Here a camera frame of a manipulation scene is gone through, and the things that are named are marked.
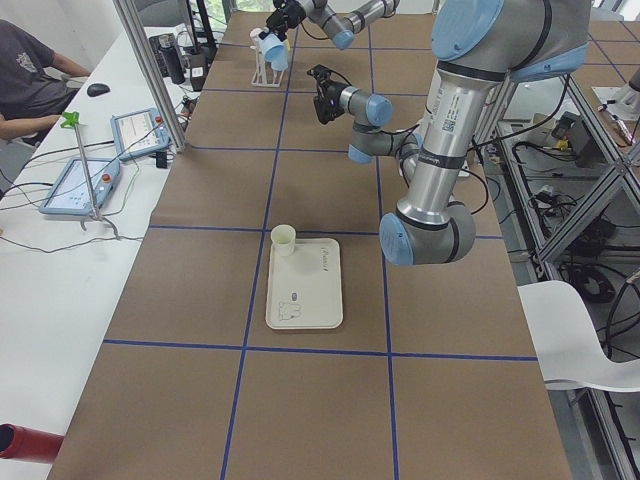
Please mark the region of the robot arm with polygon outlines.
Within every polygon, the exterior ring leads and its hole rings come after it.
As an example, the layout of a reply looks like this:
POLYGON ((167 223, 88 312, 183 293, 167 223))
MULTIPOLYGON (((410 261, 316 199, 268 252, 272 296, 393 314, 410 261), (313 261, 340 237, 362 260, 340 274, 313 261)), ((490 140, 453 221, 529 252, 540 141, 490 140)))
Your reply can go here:
POLYGON ((347 112, 354 118, 348 156, 367 163, 394 156, 406 170, 408 193, 380 221, 379 239, 394 265, 443 264, 463 258, 476 228, 453 197, 489 91, 569 74, 585 61, 588 1, 448 1, 431 35, 440 85, 431 113, 412 132, 387 133, 389 100, 331 80, 328 68, 308 74, 322 123, 347 112))
POLYGON ((326 0, 274 1, 275 11, 267 18, 266 30, 259 34, 264 40, 273 34, 280 41, 287 38, 287 31, 300 26, 305 19, 317 25, 340 50, 347 49, 359 34, 380 18, 396 13, 398 0, 372 0, 341 16, 326 0))

